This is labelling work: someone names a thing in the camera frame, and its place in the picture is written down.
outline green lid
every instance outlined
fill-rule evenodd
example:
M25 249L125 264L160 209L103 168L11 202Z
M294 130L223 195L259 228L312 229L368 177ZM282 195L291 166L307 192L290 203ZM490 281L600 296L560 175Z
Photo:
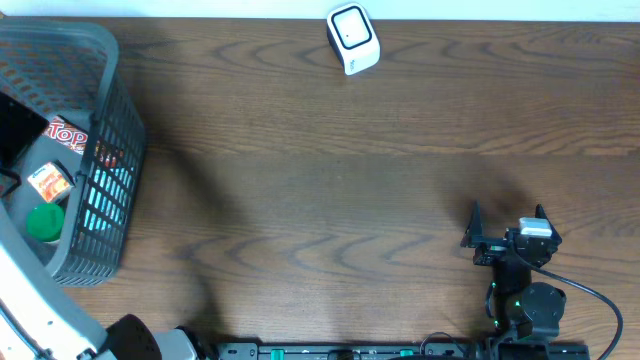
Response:
M64 225L64 210L56 204L42 204L27 217L27 232L42 242L60 239Z

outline basket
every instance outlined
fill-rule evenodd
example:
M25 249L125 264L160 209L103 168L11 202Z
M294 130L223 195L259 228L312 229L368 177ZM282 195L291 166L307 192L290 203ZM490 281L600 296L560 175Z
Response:
M0 20L0 90L48 120L59 115L81 124L88 134L83 155L54 154L70 164L75 183L57 246L29 238L23 223L33 205L21 201L33 192L24 179L53 156L45 142L53 139L29 148L24 164L13 169L23 185L0 204L7 210L0 216L9 216L23 237L3 240L26 241L64 286L94 286L111 278L129 227L146 134L116 73L117 61L115 38L98 25ZM113 154L118 166L105 164L104 154ZM8 233L14 232L0 229L0 236Z

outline wood grain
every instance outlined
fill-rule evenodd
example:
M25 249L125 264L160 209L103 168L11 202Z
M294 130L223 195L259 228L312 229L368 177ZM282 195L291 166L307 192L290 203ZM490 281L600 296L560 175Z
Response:
M122 269L68 290L104 325L480 336L490 269L458 247L477 199L496 234L544 204L565 240L548 269L610 296L613 358L637 357L637 25L378 21L380 63L347 78L322 21L92 21L150 136ZM613 314L562 288L560 339L595 358Z

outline white device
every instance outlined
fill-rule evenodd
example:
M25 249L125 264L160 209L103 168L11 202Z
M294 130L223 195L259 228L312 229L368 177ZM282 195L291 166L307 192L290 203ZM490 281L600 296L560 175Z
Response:
M380 42L364 8L351 3L333 10L327 17L327 37L344 73L353 75L380 59Z

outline white background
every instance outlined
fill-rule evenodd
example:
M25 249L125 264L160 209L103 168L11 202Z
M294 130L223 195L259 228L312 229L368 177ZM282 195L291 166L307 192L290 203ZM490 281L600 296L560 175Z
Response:
M0 0L7 15L321 19L334 0ZM373 19L640 21L640 0L361 0Z

